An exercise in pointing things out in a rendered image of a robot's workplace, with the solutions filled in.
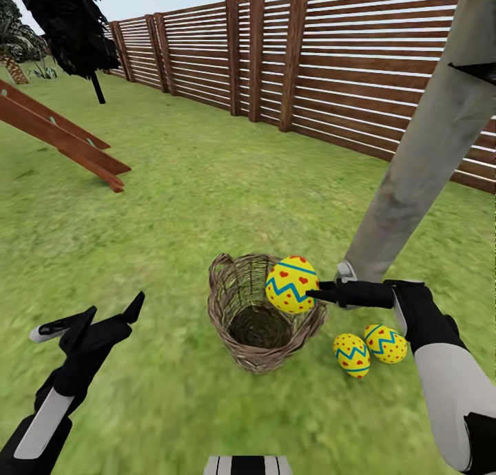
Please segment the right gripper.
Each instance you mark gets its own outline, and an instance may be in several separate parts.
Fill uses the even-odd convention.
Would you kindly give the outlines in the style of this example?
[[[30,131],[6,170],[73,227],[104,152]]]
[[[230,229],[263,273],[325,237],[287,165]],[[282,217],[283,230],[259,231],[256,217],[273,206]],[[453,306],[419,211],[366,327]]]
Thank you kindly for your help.
[[[374,291],[371,282],[347,281],[342,283],[342,279],[337,278],[337,284],[333,280],[330,282],[320,282],[320,288],[316,291],[306,291],[306,295],[320,299],[323,303],[337,304],[341,308],[347,305],[373,306]]]

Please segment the wicker basket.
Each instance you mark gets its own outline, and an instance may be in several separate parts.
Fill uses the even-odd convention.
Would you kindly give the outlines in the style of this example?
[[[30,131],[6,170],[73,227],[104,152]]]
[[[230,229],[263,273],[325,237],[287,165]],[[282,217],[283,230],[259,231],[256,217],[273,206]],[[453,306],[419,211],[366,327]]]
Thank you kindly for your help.
[[[283,314],[280,314],[276,309],[270,307],[270,301],[260,302],[257,304],[249,304],[245,306],[242,311],[236,312],[236,309],[231,306],[235,297],[236,289],[241,289],[239,286],[242,282],[241,266],[251,265],[254,261],[260,261],[269,264],[273,260],[277,264],[282,257],[275,257],[274,255],[264,253],[251,253],[246,254],[244,257],[231,259],[228,254],[219,255],[209,267],[209,287],[210,296],[207,301],[207,309],[213,325],[215,325],[218,335],[221,337],[228,352],[234,358],[235,363],[239,367],[244,368],[247,372],[254,374],[267,374],[273,372],[276,368],[286,365],[286,362],[292,358],[298,349],[302,349],[309,338],[318,336],[322,325],[327,320],[329,314],[329,305],[323,303],[321,300],[316,300],[313,305],[313,310],[309,311],[306,319],[301,323],[299,329],[292,335],[293,321],[288,324]],[[218,265],[225,265],[218,273],[215,272],[215,267]],[[226,277],[226,278],[225,278]],[[234,279],[232,285],[227,288],[227,278]],[[221,284],[221,285],[220,285]],[[220,287],[222,287],[220,289]],[[222,299],[220,298],[222,296]],[[228,306],[230,306],[228,308]],[[324,310],[323,310],[324,309]],[[275,335],[268,341],[269,346],[266,346],[265,339],[269,336],[268,325],[273,323],[273,318],[264,316],[261,319],[259,312],[254,312],[251,316],[246,316],[245,313],[251,310],[264,311],[270,315],[276,314],[278,321],[282,326],[282,330],[286,333],[286,344],[281,341],[280,329],[273,327]],[[324,311],[324,313],[322,312]],[[245,315],[243,317],[243,315]],[[245,343],[245,338],[240,334],[235,339],[233,335],[239,332],[237,329],[241,318],[244,318],[243,327],[254,326],[254,322],[259,320],[253,327],[253,331],[257,335],[255,340],[253,337]],[[287,317],[288,318],[288,317]]]

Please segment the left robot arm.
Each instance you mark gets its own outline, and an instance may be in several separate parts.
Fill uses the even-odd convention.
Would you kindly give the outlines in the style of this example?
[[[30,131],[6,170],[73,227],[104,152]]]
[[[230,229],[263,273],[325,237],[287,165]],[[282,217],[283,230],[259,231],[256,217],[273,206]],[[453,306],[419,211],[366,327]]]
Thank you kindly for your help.
[[[0,451],[0,475],[50,475],[72,429],[72,414],[87,396],[93,376],[112,346],[127,338],[143,305],[141,291],[127,307],[103,321],[92,323],[95,304],[84,313],[47,322],[30,333],[33,341],[61,336],[59,347],[68,356],[37,391],[34,413],[25,418]]]

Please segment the robot trunk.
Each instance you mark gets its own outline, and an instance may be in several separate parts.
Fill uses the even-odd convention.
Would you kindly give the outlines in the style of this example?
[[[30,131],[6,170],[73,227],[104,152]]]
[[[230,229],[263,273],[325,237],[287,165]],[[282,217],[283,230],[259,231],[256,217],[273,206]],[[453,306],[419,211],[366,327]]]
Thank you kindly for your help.
[[[203,475],[293,475],[287,456],[210,456]]]

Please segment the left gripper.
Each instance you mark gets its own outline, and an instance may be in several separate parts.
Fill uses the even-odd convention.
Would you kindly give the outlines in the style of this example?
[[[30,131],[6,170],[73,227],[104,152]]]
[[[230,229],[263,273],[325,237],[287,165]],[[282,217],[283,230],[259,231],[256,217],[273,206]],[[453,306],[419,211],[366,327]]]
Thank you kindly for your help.
[[[141,291],[125,313],[97,323],[92,323],[96,311],[95,304],[86,310],[59,340],[59,347],[68,356],[63,364],[66,375],[75,379],[93,377],[112,346],[132,332],[127,323],[135,323],[138,320],[144,298],[145,294]]]

